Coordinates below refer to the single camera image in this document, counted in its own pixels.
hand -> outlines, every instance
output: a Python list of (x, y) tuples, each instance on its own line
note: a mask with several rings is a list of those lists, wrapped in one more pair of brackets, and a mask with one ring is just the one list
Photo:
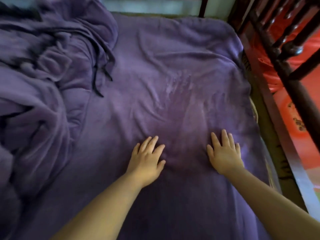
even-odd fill
[(132, 152), (126, 174), (132, 175), (141, 187), (146, 187), (155, 181), (163, 170), (166, 161), (159, 162), (165, 145), (158, 146), (154, 151), (158, 137), (148, 137), (140, 146), (138, 143)]
[(219, 174), (226, 175), (236, 167), (244, 167), (240, 145), (239, 143), (235, 145), (231, 133), (227, 135), (226, 130), (222, 130), (222, 146), (213, 132), (211, 133), (211, 139), (214, 149), (211, 145), (207, 145), (207, 152), (211, 165)]

person's left hand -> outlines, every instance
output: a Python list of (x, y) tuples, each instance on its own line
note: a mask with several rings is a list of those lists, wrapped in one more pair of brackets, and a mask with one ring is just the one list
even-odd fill
[(132, 152), (126, 174), (133, 176), (142, 188), (159, 177), (166, 163), (162, 160), (158, 164), (165, 145), (160, 145), (154, 150), (157, 141), (157, 136), (153, 139), (148, 137), (141, 146), (138, 143)]

person's left arm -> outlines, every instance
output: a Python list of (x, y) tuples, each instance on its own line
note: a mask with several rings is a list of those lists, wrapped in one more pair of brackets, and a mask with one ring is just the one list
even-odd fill
[(132, 152), (126, 173), (94, 198), (51, 240), (115, 240), (140, 190), (155, 181), (165, 161), (158, 163), (164, 145), (154, 150), (158, 137), (147, 138)]

person's right arm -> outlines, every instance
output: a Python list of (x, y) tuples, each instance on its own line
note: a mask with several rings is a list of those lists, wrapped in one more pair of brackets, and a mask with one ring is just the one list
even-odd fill
[(212, 166), (242, 195), (274, 240), (320, 238), (320, 222), (270, 188), (244, 168), (240, 146), (222, 130), (222, 146), (211, 134), (214, 149), (207, 145)]

bed sheet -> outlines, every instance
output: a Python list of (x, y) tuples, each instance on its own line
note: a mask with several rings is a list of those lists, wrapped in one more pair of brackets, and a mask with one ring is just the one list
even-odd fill
[(144, 188), (120, 231), (123, 239), (270, 239), (234, 187), (206, 155), (210, 132), (233, 133), (245, 167), (268, 183), (239, 56), (225, 22), (115, 14), (113, 81), (91, 93), (68, 165), (25, 209), (13, 239), (48, 239), (126, 171), (148, 136), (165, 144), (166, 166)]

